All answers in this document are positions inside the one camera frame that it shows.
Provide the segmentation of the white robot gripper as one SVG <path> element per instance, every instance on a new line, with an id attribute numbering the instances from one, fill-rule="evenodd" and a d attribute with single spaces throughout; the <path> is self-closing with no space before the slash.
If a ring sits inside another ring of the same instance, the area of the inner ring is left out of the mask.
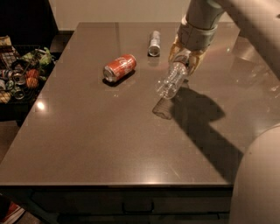
<path id="1" fill-rule="evenodd" d="M 172 44 L 168 61 L 185 64 L 187 62 L 187 50 L 189 50 L 187 67 L 188 74 L 192 75 L 206 55 L 203 50 L 206 50 L 214 39 L 218 22 L 219 19 L 216 17 L 211 23 L 211 28 L 199 28 L 188 22 L 186 17 L 183 17 L 177 31 L 179 43 Z"/>

